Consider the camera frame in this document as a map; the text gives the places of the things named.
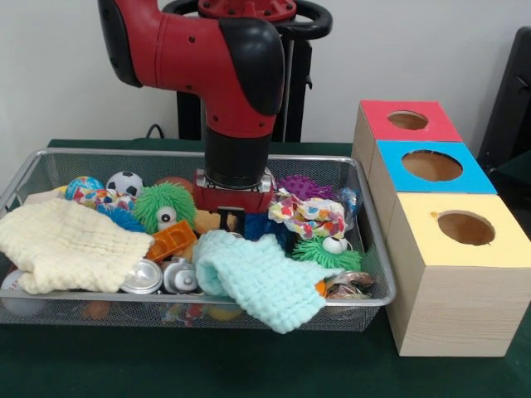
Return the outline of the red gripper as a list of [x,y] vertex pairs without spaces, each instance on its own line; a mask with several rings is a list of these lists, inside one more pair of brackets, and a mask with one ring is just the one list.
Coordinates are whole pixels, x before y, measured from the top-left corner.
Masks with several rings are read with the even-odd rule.
[[[260,183],[247,189],[221,187],[207,178],[201,168],[195,172],[192,196],[199,210],[217,212],[219,209],[242,210],[235,214],[235,232],[245,234],[245,213],[266,212],[274,194],[271,175],[264,174]],[[220,211],[220,229],[229,230],[228,212]]]

